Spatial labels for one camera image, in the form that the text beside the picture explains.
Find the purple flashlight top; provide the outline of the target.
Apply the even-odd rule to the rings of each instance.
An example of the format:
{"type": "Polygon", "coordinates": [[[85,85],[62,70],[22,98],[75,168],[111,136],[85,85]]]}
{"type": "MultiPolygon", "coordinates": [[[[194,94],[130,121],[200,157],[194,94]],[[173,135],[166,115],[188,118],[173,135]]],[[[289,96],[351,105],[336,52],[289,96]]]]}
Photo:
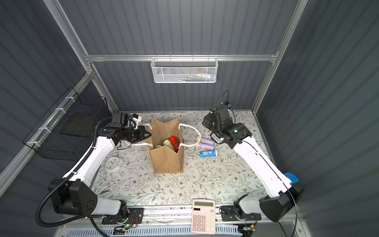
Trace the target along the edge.
{"type": "Polygon", "coordinates": [[[214,141],[205,137],[198,136],[196,139],[199,143],[214,145],[214,141]]]}

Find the purple flashlight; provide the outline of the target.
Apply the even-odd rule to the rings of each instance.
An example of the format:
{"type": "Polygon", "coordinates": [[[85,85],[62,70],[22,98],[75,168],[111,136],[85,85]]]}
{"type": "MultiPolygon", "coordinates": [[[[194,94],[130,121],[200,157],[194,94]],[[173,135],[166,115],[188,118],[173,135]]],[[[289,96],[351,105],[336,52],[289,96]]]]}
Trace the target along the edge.
{"type": "Polygon", "coordinates": [[[212,151],[214,150],[214,145],[206,144],[206,143],[198,143],[196,145],[196,148],[200,150],[204,150],[204,151],[212,151]]]}
{"type": "Polygon", "coordinates": [[[198,136],[196,139],[199,143],[214,145],[214,141],[205,137],[198,136]]]}

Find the blue flashlight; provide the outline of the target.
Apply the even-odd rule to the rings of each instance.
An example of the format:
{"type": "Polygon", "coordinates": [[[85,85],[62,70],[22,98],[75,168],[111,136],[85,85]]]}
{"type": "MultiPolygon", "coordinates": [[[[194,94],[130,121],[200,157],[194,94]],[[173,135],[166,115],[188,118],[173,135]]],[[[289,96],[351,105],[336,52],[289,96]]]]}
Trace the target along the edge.
{"type": "Polygon", "coordinates": [[[207,158],[207,157],[217,157],[217,151],[211,150],[211,151],[200,151],[199,156],[201,158],[207,158]]]}

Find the brown jute tote bag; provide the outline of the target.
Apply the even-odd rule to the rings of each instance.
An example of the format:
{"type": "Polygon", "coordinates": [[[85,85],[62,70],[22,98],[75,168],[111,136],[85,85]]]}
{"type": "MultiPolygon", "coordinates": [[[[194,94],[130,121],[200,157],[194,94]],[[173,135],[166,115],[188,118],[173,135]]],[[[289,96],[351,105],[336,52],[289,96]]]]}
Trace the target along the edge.
{"type": "Polygon", "coordinates": [[[150,161],[156,174],[183,173],[184,172],[184,151],[186,147],[195,147],[199,142],[195,141],[192,144],[186,144],[182,128],[187,127],[195,131],[201,137],[201,133],[195,127],[181,123],[178,118],[169,122],[161,122],[153,119],[150,123],[143,125],[148,127],[148,132],[151,137],[147,138],[142,146],[148,147],[150,161]],[[179,139],[179,151],[176,153],[163,144],[164,140],[170,136],[176,136],[179,139]],[[161,148],[155,149],[155,146],[162,145],[161,148]]]}

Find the red flashlight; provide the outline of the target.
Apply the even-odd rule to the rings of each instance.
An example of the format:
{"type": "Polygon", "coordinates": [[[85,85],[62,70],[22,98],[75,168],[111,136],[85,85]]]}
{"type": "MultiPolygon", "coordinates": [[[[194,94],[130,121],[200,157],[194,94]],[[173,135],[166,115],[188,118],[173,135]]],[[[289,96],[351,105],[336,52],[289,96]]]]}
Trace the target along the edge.
{"type": "Polygon", "coordinates": [[[177,153],[179,151],[179,143],[176,136],[170,136],[169,140],[174,148],[174,151],[177,153]]]}

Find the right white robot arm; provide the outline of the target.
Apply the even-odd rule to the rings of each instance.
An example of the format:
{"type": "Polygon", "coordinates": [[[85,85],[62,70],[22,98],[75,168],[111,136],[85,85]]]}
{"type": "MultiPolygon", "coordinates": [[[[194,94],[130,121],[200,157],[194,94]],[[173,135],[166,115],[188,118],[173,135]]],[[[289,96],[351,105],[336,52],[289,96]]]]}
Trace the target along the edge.
{"type": "Polygon", "coordinates": [[[297,207],[304,192],[303,185],[292,173],[282,173],[259,147],[250,130],[230,117],[229,102],[219,103],[203,120],[203,126],[242,157],[259,178],[266,196],[245,194],[234,201],[238,219],[251,213],[262,213],[270,221],[278,222],[288,211],[297,207]]]}

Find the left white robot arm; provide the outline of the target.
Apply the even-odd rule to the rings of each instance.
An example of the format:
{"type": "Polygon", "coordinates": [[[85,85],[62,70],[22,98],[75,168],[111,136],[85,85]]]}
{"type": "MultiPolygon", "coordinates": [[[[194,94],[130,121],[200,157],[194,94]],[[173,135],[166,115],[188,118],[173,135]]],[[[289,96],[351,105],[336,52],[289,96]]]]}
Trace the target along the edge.
{"type": "Polygon", "coordinates": [[[126,219],[129,215],[124,201],[101,198],[90,188],[91,182],[110,151],[120,141],[131,145],[151,137],[144,126],[136,129],[105,127],[97,131],[94,142],[78,163],[61,179],[54,179],[48,189],[54,211],[73,216],[116,216],[126,219]]]}

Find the clear tape roll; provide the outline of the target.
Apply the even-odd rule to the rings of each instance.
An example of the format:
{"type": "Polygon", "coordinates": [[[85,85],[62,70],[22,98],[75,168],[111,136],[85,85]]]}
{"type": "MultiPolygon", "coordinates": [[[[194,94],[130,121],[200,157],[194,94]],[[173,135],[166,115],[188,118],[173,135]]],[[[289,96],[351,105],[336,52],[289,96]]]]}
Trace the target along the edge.
{"type": "Polygon", "coordinates": [[[124,162],[123,162],[123,159],[121,157],[112,156],[106,160],[106,162],[104,164],[104,169],[107,172],[115,173],[122,168],[123,164],[124,164],[124,162]]]}

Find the pink desk calculator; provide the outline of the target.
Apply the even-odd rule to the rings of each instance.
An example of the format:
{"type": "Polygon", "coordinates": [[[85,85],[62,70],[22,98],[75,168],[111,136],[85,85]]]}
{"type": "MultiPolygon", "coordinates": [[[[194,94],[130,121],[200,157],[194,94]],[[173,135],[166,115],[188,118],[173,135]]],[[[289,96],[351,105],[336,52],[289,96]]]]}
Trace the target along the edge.
{"type": "Polygon", "coordinates": [[[216,206],[213,200],[192,201],[191,232],[195,234],[216,234],[216,206]]]}

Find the blue lid pencil tube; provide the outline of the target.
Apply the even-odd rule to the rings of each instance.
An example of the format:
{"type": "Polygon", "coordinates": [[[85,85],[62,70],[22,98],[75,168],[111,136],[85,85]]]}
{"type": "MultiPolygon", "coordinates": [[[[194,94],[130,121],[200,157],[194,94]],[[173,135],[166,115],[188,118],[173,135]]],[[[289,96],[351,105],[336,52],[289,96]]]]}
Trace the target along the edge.
{"type": "Polygon", "coordinates": [[[291,181],[291,183],[293,183],[293,184],[296,184],[296,183],[299,182],[298,177],[297,177],[296,175],[292,174],[292,173],[285,173],[284,175],[285,175],[285,177],[287,177],[287,178],[291,181]]]}

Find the markers in wall basket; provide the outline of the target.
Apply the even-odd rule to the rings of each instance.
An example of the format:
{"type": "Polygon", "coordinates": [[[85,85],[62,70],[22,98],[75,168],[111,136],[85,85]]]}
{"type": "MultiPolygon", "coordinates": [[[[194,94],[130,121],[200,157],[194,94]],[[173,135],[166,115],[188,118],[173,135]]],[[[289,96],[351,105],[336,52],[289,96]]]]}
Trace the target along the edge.
{"type": "Polygon", "coordinates": [[[181,82],[200,82],[200,83],[213,83],[216,81],[214,74],[191,74],[179,77],[177,80],[181,82]]]}

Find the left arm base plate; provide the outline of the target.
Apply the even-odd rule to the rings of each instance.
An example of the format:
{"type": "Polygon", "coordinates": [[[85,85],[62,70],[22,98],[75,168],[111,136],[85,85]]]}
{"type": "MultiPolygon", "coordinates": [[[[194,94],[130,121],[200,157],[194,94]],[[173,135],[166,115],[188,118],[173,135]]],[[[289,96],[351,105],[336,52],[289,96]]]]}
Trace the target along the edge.
{"type": "Polygon", "coordinates": [[[126,214],[105,215],[102,225],[138,225],[142,223],[144,208],[128,208],[126,214]]]}

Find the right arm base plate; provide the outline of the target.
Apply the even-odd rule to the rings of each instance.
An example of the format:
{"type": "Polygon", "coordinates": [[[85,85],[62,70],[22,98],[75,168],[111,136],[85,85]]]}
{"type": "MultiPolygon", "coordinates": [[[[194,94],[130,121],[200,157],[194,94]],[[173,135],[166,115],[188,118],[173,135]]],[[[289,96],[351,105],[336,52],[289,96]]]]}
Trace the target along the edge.
{"type": "Polygon", "coordinates": [[[231,222],[231,221],[257,222],[262,219],[260,213],[246,214],[242,211],[240,207],[237,207],[235,205],[223,205],[219,208],[219,212],[224,222],[231,222]]]}

